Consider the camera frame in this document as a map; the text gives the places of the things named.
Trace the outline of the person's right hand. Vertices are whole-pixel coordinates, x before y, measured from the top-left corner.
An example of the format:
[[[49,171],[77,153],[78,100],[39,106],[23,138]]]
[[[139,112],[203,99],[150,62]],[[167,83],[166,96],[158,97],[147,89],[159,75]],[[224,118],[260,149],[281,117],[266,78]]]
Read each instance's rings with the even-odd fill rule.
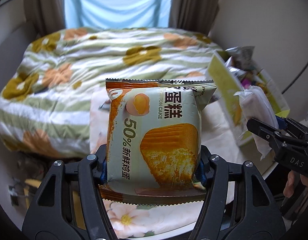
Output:
[[[308,188],[308,178],[306,176],[300,175],[300,180],[301,183]],[[291,170],[288,174],[288,180],[286,182],[283,195],[286,198],[290,198],[294,193],[294,187],[295,187],[295,172]]]

